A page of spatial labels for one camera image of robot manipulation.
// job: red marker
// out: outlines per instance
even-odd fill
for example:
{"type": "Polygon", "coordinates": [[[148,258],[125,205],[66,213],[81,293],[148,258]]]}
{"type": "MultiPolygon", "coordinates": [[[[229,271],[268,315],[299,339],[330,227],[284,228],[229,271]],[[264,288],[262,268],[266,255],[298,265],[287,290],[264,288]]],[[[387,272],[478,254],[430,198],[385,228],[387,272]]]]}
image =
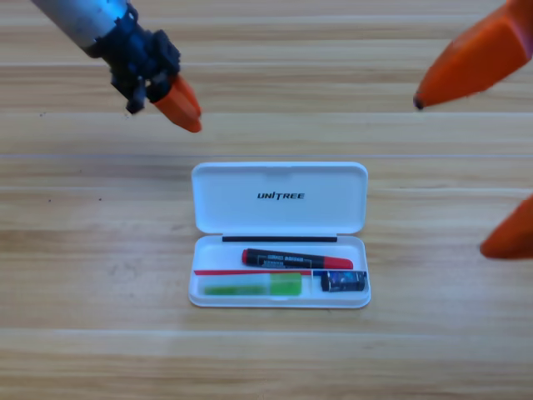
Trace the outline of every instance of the red marker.
{"type": "Polygon", "coordinates": [[[353,269],[346,258],[312,256],[293,252],[271,252],[248,248],[242,252],[242,262],[248,267],[279,269],[353,269]]]}

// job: orange robot finger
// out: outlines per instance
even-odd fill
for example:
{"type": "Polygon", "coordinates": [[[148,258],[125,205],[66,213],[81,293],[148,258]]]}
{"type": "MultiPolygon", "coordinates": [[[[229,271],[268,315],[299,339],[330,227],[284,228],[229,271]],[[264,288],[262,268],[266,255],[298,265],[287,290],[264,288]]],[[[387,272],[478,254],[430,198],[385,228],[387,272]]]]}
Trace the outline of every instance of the orange robot finger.
{"type": "Polygon", "coordinates": [[[491,232],[480,250],[486,258],[533,259],[533,196],[524,200],[491,232]]]}
{"type": "Polygon", "coordinates": [[[192,87],[180,75],[174,79],[170,92],[153,104],[178,127],[192,133],[202,130],[202,109],[192,87]]]}
{"type": "Polygon", "coordinates": [[[436,59],[413,98],[415,107],[481,93],[533,55],[533,1],[509,0],[462,33],[436,59]]]}

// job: white plastic box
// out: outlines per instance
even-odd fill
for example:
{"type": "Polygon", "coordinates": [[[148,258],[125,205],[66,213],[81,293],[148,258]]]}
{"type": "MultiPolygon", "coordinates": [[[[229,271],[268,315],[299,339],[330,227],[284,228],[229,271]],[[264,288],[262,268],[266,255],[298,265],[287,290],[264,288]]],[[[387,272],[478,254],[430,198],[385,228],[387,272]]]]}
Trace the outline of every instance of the white plastic box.
{"type": "MultiPolygon", "coordinates": [[[[200,238],[195,246],[189,283],[191,302],[200,307],[366,306],[371,300],[366,250],[363,241],[353,234],[365,224],[367,187],[368,172],[357,162],[197,165],[192,171],[195,215],[198,229],[208,236],[200,238]],[[354,270],[366,273],[366,284],[362,291],[325,292],[321,278],[311,274],[301,277],[301,293],[296,296],[205,294],[202,288],[207,280],[220,283],[218,279],[230,278],[199,274],[266,269],[243,263],[242,252],[247,248],[347,258],[354,270]]],[[[309,273],[305,269],[291,270],[305,271],[309,273]]]]}

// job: green highlighter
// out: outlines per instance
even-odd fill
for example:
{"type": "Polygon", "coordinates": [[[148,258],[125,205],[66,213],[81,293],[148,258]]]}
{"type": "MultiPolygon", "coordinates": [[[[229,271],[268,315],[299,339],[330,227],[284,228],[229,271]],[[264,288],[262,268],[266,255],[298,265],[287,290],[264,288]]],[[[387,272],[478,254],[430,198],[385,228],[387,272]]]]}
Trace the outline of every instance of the green highlighter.
{"type": "Polygon", "coordinates": [[[251,273],[202,277],[203,292],[208,296],[298,296],[301,274],[251,273]]]}

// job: box lid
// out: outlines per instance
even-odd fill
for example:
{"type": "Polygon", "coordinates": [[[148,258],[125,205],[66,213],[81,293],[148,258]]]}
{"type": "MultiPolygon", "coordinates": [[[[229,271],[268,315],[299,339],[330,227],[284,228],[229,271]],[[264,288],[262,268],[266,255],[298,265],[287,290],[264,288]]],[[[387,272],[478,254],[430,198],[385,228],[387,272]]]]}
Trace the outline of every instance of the box lid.
{"type": "Polygon", "coordinates": [[[234,236],[356,233],[367,186],[358,162],[205,162],[192,170],[197,227],[234,236]]]}

